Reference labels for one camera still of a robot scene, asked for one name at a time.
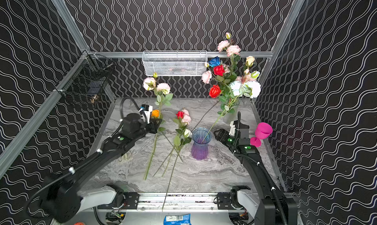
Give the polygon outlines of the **frosted clear glass vase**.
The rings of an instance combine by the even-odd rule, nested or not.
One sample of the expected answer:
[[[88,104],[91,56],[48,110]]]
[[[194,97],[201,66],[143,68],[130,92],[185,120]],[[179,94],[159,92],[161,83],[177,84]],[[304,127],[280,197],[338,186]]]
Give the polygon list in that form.
[[[238,111],[238,107],[235,106],[229,112],[227,112],[223,117],[224,123],[229,125],[232,121],[236,120],[237,119],[237,111]]]

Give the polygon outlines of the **purple blue glass vase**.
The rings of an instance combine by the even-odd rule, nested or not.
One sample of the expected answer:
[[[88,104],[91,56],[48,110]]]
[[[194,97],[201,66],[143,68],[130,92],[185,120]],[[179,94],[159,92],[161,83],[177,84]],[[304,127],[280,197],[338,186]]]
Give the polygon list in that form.
[[[192,133],[193,146],[191,155],[196,160],[204,160],[207,158],[209,150],[208,145],[212,139],[210,131],[205,128],[197,128]]]

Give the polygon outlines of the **orange yellow rose stem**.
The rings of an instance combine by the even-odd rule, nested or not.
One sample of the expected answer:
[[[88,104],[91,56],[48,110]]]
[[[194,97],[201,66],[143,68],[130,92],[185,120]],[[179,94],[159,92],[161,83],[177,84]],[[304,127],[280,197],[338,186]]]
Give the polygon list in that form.
[[[157,117],[159,119],[160,115],[161,115],[161,109],[152,111],[152,117]],[[147,180],[148,175],[149,175],[149,171],[150,171],[150,168],[151,168],[151,165],[152,165],[152,162],[153,162],[153,157],[155,155],[155,151],[156,151],[156,147],[157,147],[158,137],[159,137],[159,134],[156,133],[155,137],[154,137],[154,141],[153,141],[152,151],[151,151],[151,154],[150,154],[150,157],[149,157],[149,160],[148,160],[148,164],[147,164],[147,167],[146,167],[146,170],[145,170],[145,174],[144,174],[144,178],[143,178],[144,180]]]

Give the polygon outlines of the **white rose flower stem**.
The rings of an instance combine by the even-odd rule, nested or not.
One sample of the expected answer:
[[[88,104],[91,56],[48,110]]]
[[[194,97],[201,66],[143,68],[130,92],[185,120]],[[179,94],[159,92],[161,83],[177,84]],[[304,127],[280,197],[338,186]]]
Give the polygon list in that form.
[[[176,168],[176,164],[177,164],[178,158],[180,157],[180,152],[185,145],[191,142],[191,136],[192,136],[192,132],[189,129],[185,129],[185,130],[181,130],[178,133],[178,135],[174,138],[174,150],[176,151],[176,158],[174,160],[174,164],[172,166],[171,174],[169,177],[169,182],[168,182],[167,191],[166,191],[163,206],[162,206],[162,211],[164,210],[165,204],[167,202],[167,196],[170,190],[170,185],[171,185],[173,174]]]

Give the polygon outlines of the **white peony flower stem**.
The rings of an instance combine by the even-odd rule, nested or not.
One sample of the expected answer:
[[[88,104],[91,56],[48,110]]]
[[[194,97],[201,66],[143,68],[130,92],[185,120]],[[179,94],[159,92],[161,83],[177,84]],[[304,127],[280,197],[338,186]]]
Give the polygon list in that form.
[[[251,72],[252,77],[255,81],[249,81],[247,83],[241,84],[240,82],[231,79],[228,85],[223,85],[219,82],[218,86],[220,87],[222,93],[217,99],[221,103],[221,110],[218,112],[218,118],[210,127],[212,130],[216,124],[219,122],[224,115],[229,112],[235,106],[238,106],[239,99],[242,97],[248,97],[250,99],[256,98],[261,93],[261,84],[258,82],[260,76],[259,71]]]

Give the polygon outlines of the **pink double flower stem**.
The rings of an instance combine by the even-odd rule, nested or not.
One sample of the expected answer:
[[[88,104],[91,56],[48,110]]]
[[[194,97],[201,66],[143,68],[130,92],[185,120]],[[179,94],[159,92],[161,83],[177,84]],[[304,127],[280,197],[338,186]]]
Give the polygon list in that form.
[[[204,84],[209,84],[212,79],[212,68],[208,62],[205,63],[205,68],[207,69],[201,76],[201,80]]]

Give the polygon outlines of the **blue rose flower stem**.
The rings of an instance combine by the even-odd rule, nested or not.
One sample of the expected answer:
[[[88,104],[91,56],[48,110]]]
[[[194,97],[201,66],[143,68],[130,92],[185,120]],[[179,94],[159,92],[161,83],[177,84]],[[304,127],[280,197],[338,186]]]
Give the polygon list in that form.
[[[220,60],[218,56],[216,56],[212,58],[211,60],[209,60],[208,64],[210,67],[214,68],[214,67],[220,66],[222,64],[222,61]]]

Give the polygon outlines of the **cream rose flower stem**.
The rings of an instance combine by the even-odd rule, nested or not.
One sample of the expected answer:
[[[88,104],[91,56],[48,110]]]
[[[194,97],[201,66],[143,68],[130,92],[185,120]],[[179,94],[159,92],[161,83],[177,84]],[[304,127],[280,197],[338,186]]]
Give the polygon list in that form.
[[[255,62],[255,57],[254,56],[248,56],[245,60],[245,65],[247,67],[251,67]]]

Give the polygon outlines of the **pink peony flower stem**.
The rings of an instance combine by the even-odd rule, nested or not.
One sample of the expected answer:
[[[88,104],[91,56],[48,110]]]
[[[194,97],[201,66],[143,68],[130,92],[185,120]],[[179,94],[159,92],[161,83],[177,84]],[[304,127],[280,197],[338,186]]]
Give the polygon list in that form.
[[[225,40],[218,43],[217,51],[225,51],[228,58],[230,58],[230,70],[233,72],[240,59],[241,49],[238,45],[234,45],[231,33],[225,34]]]

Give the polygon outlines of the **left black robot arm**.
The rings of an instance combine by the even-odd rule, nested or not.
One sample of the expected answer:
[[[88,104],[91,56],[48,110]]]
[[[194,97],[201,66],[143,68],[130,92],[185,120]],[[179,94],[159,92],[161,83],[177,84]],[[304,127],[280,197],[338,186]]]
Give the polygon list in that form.
[[[129,100],[137,112],[125,116],[121,110],[120,126],[95,153],[63,173],[49,174],[44,178],[41,189],[23,206],[23,212],[30,220],[55,219],[65,223],[73,218],[83,204],[84,198],[78,194],[82,186],[105,166],[126,154],[138,140],[148,133],[157,133],[163,120],[152,117],[146,105],[137,105],[131,97]]]

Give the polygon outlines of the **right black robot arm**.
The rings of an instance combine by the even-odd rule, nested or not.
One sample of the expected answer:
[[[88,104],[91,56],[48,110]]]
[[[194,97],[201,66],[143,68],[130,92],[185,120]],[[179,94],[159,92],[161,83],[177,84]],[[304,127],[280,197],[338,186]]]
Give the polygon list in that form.
[[[258,149],[250,144],[249,126],[241,123],[241,113],[230,131],[219,129],[215,139],[226,146],[248,172],[257,190],[255,196],[247,186],[234,186],[230,192],[230,205],[245,209],[249,225],[296,225],[297,205],[275,184],[263,164]]]

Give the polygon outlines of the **magenta plastic goblet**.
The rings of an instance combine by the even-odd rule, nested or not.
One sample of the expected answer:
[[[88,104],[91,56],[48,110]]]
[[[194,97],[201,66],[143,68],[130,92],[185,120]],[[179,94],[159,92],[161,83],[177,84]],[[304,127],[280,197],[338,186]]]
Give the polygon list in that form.
[[[268,138],[272,132],[272,126],[264,122],[259,123],[255,131],[255,137],[250,139],[250,144],[255,147],[260,147],[262,145],[262,140]]]

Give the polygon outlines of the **red pink rose stem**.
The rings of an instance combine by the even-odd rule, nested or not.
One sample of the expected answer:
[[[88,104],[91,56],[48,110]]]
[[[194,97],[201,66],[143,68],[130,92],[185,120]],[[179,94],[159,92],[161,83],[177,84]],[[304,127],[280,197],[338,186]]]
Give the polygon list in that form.
[[[178,135],[178,133],[181,130],[188,129],[188,126],[191,123],[191,117],[189,115],[188,110],[182,109],[181,111],[178,111],[176,113],[176,118],[173,119],[173,122],[177,124],[177,128],[175,130],[176,131],[176,136]],[[170,140],[164,134],[164,130],[165,130],[164,128],[159,128],[158,129],[158,134],[159,134],[159,136],[163,135],[168,140],[168,142],[172,145],[172,150],[169,153],[169,155],[165,158],[165,160],[162,162],[162,164],[158,167],[158,169],[156,170],[156,172],[154,173],[153,176],[155,176],[158,173],[158,171],[160,170],[160,168],[164,165],[164,163],[166,161],[167,161],[167,164],[169,165],[169,162],[170,162],[170,160],[171,160],[171,158],[173,156],[173,153],[176,153],[176,151],[174,150],[174,140],[173,140],[173,142],[170,142]],[[168,166],[164,169],[163,176],[165,175],[165,173],[167,171],[167,168],[168,168]]]

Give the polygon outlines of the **beige handled scissors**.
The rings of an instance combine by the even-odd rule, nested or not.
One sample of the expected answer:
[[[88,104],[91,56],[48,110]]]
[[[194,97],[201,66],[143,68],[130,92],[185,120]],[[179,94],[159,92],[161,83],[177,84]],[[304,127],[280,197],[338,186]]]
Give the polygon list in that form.
[[[129,151],[129,152],[125,153],[124,155],[122,155],[121,157],[119,157],[118,162],[127,162],[127,161],[132,160],[132,158],[133,158],[133,155]]]

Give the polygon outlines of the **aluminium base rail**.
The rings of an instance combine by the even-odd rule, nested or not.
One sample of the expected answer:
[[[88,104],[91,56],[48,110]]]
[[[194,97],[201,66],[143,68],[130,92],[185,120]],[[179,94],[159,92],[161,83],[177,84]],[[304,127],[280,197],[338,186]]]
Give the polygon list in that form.
[[[258,198],[251,190],[232,190],[229,193],[117,193],[110,188],[82,192],[78,212],[97,207],[104,210],[136,212],[204,212],[241,210],[256,212],[267,208],[271,196]]]

